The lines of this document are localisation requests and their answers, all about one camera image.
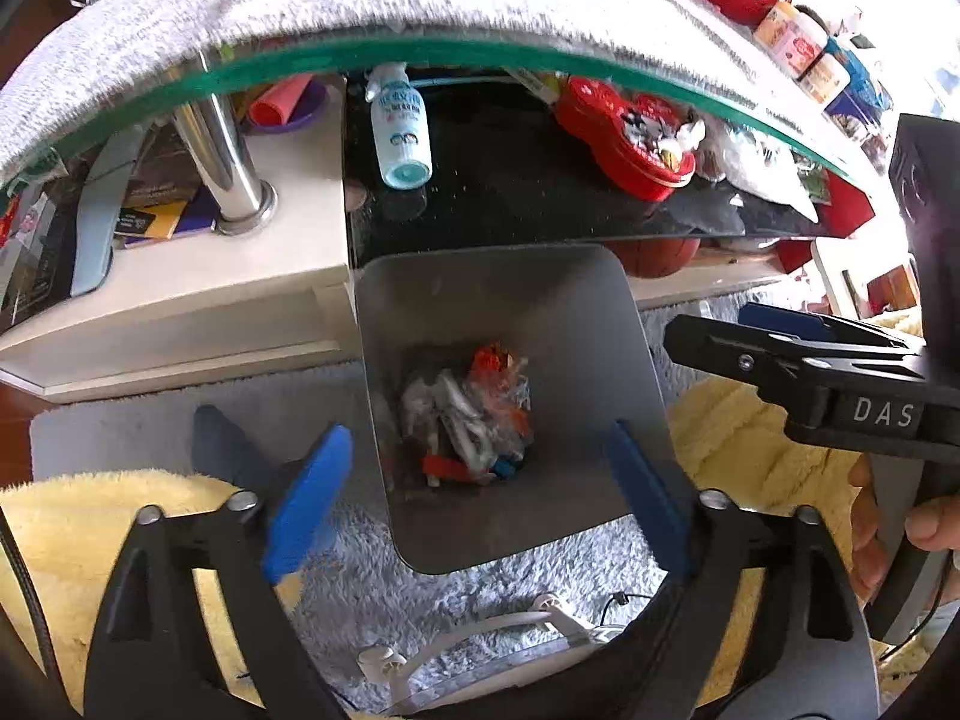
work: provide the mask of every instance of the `blue gripper pad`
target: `blue gripper pad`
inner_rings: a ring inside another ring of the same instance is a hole
[[[689,576],[693,572],[689,520],[622,422],[613,423],[608,432],[605,453],[656,564],[664,571]]]
[[[352,457],[352,434],[335,424],[307,458],[267,528],[260,565],[272,584],[301,567],[349,476]]]
[[[745,303],[740,308],[736,321],[747,327],[757,327],[760,330],[783,333],[786,336],[797,336],[805,341],[824,341],[825,343],[836,341],[829,327],[821,322],[817,314],[790,311],[763,303]]]

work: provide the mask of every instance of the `wooden floor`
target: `wooden floor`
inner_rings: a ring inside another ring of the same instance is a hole
[[[30,420],[49,408],[45,401],[0,384],[0,488],[32,479]]]

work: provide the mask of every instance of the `pink cup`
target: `pink cup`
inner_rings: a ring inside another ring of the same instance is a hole
[[[247,111],[250,121],[260,127],[286,124],[312,77],[312,73],[300,73],[274,84],[251,103]]]

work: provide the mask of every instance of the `plastic bag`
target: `plastic bag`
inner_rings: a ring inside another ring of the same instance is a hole
[[[440,451],[440,429],[437,404],[433,388],[418,376],[410,382],[400,396],[400,435],[406,440],[416,440],[428,452]]]
[[[467,376],[466,390],[484,412],[498,458],[515,463],[533,442],[530,429],[530,384],[523,370],[525,357],[518,360],[499,346],[477,349]]]
[[[700,116],[707,124],[707,137],[700,144],[704,161],[712,160],[737,189],[770,202],[789,205],[809,220],[818,220],[786,143],[710,114],[701,113]]]

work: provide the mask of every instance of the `screw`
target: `screw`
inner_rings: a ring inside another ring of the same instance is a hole
[[[246,512],[247,509],[252,509],[256,504],[256,493],[252,493],[251,490],[240,490],[238,493],[230,495],[227,508],[232,512]]]
[[[820,523],[820,513],[812,506],[798,506],[793,514],[794,517],[805,524],[819,525]]]
[[[700,503],[708,509],[723,511],[730,505],[730,498],[723,490],[701,490]]]
[[[150,504],[136,513],[136,522],[138,525],[150,525],[163,517],[163,511],[160,507]]]

